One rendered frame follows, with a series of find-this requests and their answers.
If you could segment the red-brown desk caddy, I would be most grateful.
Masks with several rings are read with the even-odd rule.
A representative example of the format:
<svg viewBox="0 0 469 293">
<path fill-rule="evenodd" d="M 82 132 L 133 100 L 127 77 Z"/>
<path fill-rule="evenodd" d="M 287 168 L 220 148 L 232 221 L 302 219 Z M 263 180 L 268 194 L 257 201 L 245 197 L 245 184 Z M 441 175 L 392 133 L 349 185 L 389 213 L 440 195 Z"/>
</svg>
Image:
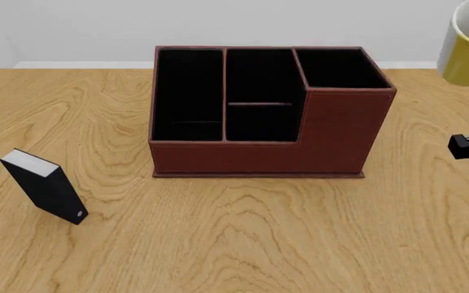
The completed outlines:
<svg viewBox="0 0 469 293">
<path fill-rule="evenodd" d="M 362 177 L 397 93 L 360 46 L 158 46 L 155 177 Z"/>
</svg>

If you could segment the black book with white pages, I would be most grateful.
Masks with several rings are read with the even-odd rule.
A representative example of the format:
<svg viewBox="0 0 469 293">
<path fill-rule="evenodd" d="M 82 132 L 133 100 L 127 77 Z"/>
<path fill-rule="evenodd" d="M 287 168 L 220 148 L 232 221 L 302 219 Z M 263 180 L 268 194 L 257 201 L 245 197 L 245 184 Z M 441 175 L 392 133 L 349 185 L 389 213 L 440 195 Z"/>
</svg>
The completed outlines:
<svg viewBox="0 0 469 293">
<path fill-rule="evenodd" d="M 74 225 L 88 216 L 59 165 L 17 148 L 0 158 L 0 162 L 36 207 Z"/>
</svg>

